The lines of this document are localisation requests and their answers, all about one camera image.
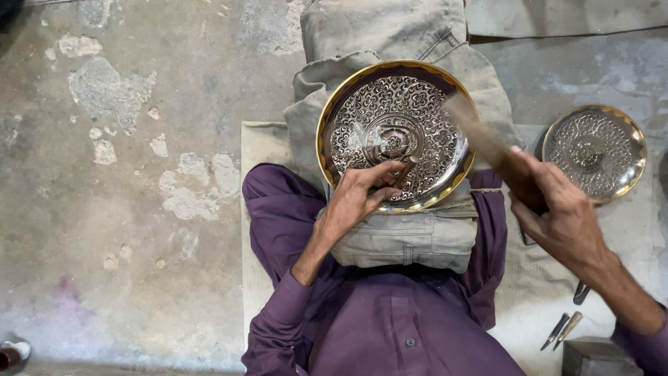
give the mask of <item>belt loop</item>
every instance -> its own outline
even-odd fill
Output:
[[[410,244],[403,245],[403,264],[410,265],[413,263],[413,246]]]
[[[439,30],[436,30],[436,32],[433,34],[432,41],[427,46],[427,48],[424,48],[418,52],[417,60],[426,59],[427,56],[429,56],[429,54],[434,50],[434,48],[436,48],[436,46],[441,44],[444,40],[450,44],[450,48],[448,48],[448,51],[442,55],[447,55],[461,44],[452,34],[452,29],[450,29],[448,26],[443,26]]]

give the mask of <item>purple kurta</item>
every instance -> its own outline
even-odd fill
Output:
[[[501,186],[491,171],[469,179],[472,188]],[[297,366],[311,375],[524,374],[485,331],[494,326],[494,291],[504,271],[503,194],[472,194],[478,235],[464,274],[415,264],[343,267],[327,256],[306,287],[289,268],[311,236],[324,197],[268,163],[248,173],[242,190],[253,252],[275,287],[250,324],[242,357],[247,375],[294,375]],[[614,338],[641,366],[660,374],[668,369],[668,330],[642,337],[618,326]]]

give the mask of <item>central medallion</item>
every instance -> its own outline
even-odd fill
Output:
[[[570,149],[570,158],[573,163],[585,173],[594,173],[603,165],[604,149],[599,146],[597,139],[585,135],[576,139]]]
[[[422,153],[422,128],[412,117],[392,112],[371,122],[364,133],[363,154],[372,165]]]

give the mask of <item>gold rim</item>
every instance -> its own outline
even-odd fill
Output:
[[[569,117],[572,115],[574,112],[582,111],[582,110],[601,110],[603,112],[612,112],[613,115],[615,115],[618,118],[622,118],[625,123],[629,124],[631,128],[633,128],[634,134],[637,133],[638,136],[635,139],[638,144],[640,145],[640,158],[642,165],[640,166],[639,169],[636,169],[635,175],[631,180],[629,180],[628,183],[624,187],[621,187],[615,191],[615,193],[610,196],[609,198],[606,199],[593,199],[594,204],[596,205],[602,205],[611,201],[614,201],[623,195],[625,195],[627,192],[633,188],[636,183],[638,183],[638,180],[640,179],[640,176],[642,176],[643,171],[645,170],[645,163],[647,162],[647,143],[645,143],[645,136],[643,135],[643,132],[640,130],[640,127],[638,127],[638,124],[636,124],[633,119],[625,114],[622,110],[619,110],[618,108],[611,107],[611,106],[604,106],[602,104],[586,104],[584,106],[576,107],[573,108],[572,110],[568,111],[567,113],[559,116],[558,119],[556,119],[555,122],[550,125],[550,128],[548,128],[547,133],[545,133],[545,139],[543,140],[543,145],[542,145],[542,150],[540,152],[540,157],[541,159],[545,162],[546,161],[546,156],[545,156],[545,146],[547,145],[547,141],[550,139],[550,136],[552,135],[552,132],[554,128],[559,125],[565,118]]]
[[[447,73],[445,70],[437,66],[425,63],[420,60],[400,59],[400,60],[388,60],[386,62],[380,62],[372,66],[363,68],[357,71],[354,75],[350,76],[346,81],[344,81],[341,85],[339,85],[339,87],[336,90],[334,90],[334,93],[332,93],[332,95],[329,97],[327,103],[325,104],[325,107],[323,108],[323,111],[320,113],[320,119],[318,120],[318,127],[316,130],[316,137],[315,137],[315,152],[318,156],[318,165],[320,166],[320,172],[322,172],[328,184],[332,186],[334,190],[336,190],[337,185],[334,184],[334,179],[331,173],[325,168],[325,155],[323,154],[323,149],[325,146],[325,141],[323,140],[323,131],[326,125],[325,119],[327,119],[331,115],[331,111],[334,105],[342,97],[346,89],[354,85],[354,83],[356,83],[360,78],[368,74],[371,74],[379,69],[394,68],[397,66],[403,66],[407,68],[422,68],[429,73],[441,76],[447,83],[455,86],[458,92],[464,94],[464,96],[469,100],[469,103],[474,109],[474,115],[476,119],[478,118],[478,111],[476,110],[476,105],[473,103],[473,99],[468,94],[468,91],[464,88],[464,85],[462,85],[461,82],[459,82],[455,77],[453,77],[453,75]],[[457,175],[455,175],[455,177],[452,179],[452,183],[448,184],[448,186],[444,188],[443,191],[441,191],[437,197],[432,197],[424,201],[423,203],[415,204],[407,209],[396,208],[396,207],[378,207],[378,210],[380,210],[384,214],[390,214],[390,215],[410,214],[414,213],[417,210],[426,209],[430,206],[437,204],[445,196],[450,194],[450,192],[452,192],[464,180],[466,175],[468,175],[469,171],[471,170],[471,166],[473,165],[475,156],[476,152],[469,148],[468,155],[464,161],[464,164],[458,170]]]

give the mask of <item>folded cloth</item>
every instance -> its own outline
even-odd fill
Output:
[[[665,1],[476,0],[466,7],[471,35],[561,37],[668,25]]]
[[[468,43],[460,0],[340,0],[313,2],[301,17],[307,66],[293,80],[295,103],[285,109],[299,176],[326,197],[331,188],[315,152],[317,124],[333,91],[354,73],[383,60],[433,63],[457,78],[471,95],[480,120],[509,145],[520,145],[508,97],[490,62]],[[484,163],[475,165],[488,168]],[[401,216],[371,215],[337,244],[342,265],[361,267],[420,263],[466,270],[478,215],[468,182],[439,207]]]

